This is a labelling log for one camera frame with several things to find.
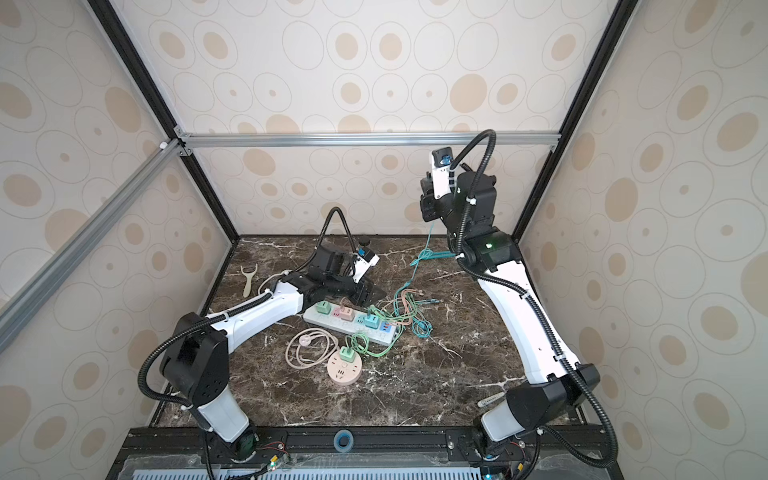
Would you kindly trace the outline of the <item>green charger plug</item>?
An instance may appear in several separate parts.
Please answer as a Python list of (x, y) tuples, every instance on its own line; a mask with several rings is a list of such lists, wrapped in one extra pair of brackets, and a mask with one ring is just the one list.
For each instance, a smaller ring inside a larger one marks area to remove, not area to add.
[(338, 351), (339, 358), (347, 363), (353, 363), (356, 359), (357, 352), (348, 346), (343, 346)]
[(323, 300), (315, 305), (315, 309), (319, 314), (330, 315), (334, 309), (334, 305), (326, 300)]

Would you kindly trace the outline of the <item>pink charger plug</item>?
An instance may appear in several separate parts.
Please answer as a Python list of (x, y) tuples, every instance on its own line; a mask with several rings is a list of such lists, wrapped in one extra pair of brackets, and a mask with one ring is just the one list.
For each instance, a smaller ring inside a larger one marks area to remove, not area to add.
[(344, 321), (354, 321), (356, 316), (356, 311), (349, 307), (339, 307), (336, 310), (336, 315)]

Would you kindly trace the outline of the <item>teal charger plug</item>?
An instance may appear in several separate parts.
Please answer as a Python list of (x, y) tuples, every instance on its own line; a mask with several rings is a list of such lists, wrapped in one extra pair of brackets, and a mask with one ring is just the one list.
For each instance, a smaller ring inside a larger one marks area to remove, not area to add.
[(374, 314), (366, 314), (363, 317), (363, 324), (372, 330), (377, 330), (380, 327), (381, 319)]

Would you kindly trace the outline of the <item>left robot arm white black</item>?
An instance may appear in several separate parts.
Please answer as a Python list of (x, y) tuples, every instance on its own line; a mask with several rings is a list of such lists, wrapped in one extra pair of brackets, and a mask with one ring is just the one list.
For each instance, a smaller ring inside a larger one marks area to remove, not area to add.
[(229, 387), (230, 356), (251, 337), (328, 297), (345, 297), (357, 307), (382, 298), (367, 277), (377, 255), (366, 243), (348, 243), (343, 251), (318, 242), (303, 264), (279, 275), (266, 292), (220, 313), (180, 318), (141, 365), (140, 392), (191, 412), (201, 429), (228, 446), (254, 443), (253, 424)]

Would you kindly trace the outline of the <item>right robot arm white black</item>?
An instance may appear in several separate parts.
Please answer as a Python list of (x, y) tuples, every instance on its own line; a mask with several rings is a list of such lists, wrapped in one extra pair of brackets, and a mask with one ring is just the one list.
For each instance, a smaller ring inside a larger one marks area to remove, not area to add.
[[(517, 243), (494, 224), (497, 179), (486, 169), (496, 140), (496, 132), (486, 129), (459, 153), (449, 147), (433, 151), (431, 169), (420, 181), (423, 220), (443, 223), (449, 251), (490, 298), (524, 367), (524, 382), (507, 390), (503, 400), (475, 420), (473, 442), (481, 456), (495, 457), (517, 436), (548, 434), (582, 463), (608, 469), (617, 461), (619, 446), (594, 393), (600, 382), (598, 369), (579, 361), (556, 332), (530, 286)], [(549, 424), (582, 403), (598, 416), (607, 442), (605, 453), (580, 451)]]

